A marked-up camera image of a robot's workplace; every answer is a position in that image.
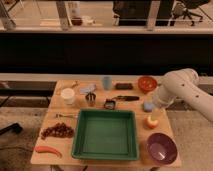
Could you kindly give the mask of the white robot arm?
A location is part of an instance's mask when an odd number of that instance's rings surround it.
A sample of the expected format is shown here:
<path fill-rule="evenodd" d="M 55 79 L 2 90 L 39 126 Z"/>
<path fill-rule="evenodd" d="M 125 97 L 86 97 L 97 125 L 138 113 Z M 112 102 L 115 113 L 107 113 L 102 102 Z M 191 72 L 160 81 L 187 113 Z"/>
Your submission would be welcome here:
<path fill-rule="evenodd" d="M 179 97 L 213 123 L 213 96 L 201 90 L 198 82 L 194 69 L 170 71 L 153 92 L 152 102 L 157 108 L 167 108 Z"/>

